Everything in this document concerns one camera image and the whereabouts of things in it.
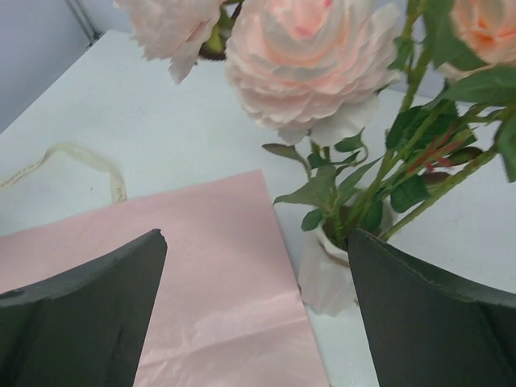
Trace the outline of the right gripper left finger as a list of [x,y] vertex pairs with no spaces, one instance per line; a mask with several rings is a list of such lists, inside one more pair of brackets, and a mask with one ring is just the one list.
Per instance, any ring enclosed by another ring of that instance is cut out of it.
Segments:
[[132,386],[167,243],[154,229],[1,295],[3,386]]

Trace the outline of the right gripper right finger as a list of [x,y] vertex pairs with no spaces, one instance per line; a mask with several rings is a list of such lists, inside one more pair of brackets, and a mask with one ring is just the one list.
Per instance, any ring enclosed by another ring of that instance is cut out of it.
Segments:
[[381,386],[513,386],[515,296],[408,255],[361,229],[352,278]]

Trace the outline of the white ribbed ceramic vase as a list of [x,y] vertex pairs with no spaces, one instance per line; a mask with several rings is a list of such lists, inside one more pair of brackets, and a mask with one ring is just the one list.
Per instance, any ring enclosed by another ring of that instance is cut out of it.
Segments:
[[329,219],[306,232],[298,272],[303,303],[315,314],[331,317],[358,306],[347,251],[334,245],[334,236]]

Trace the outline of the purple pink wrapping paper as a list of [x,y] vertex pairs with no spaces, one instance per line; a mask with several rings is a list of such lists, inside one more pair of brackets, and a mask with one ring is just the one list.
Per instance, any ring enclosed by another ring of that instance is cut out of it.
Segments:
[[61,273],[155,228],[168,252],[136,385],[327,385],[260,171],[4,236],[1,288]]

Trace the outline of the cream printed ribbon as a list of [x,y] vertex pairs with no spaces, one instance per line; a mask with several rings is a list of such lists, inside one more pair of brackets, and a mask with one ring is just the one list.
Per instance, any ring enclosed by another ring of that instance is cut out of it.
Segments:
[[1,189],[5,189],[14,185],[30,173],[36,171],[39,167],[48,162],[57,153],[63,153],[71,159],[82,163],[95,171],[105,173],[109,177],[110,196],[113,203],[122,203],[127,200],[127,188],[125,181],[119,169],[107,158],[100,156],[96,152],[72,143],[56,143],[50,146],[44,155],[28,166],[17,171],[11,177],[1,182]]

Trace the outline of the pink flower stem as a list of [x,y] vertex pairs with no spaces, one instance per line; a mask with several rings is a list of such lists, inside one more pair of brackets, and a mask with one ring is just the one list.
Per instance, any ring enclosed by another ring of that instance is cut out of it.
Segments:
[[399,18],[392,3],[246,1],[227,41],[227,80],[247,115],[290,146],[310,141],[305,191],[339,247],[352,226],[341,212],[356,188],[340,189],[336,178],[372,165],[361,136],[398,77]]
[[114,5],[130,18],[132,39],[145,60],[166,60],[179,84],[199,60],[226,59],[227,41],[241,1],[123,0]]
[[393,67],[406,95],[357,218],[389,200],[388,240],[500,156],[515,180],[515,4],[411,1]]

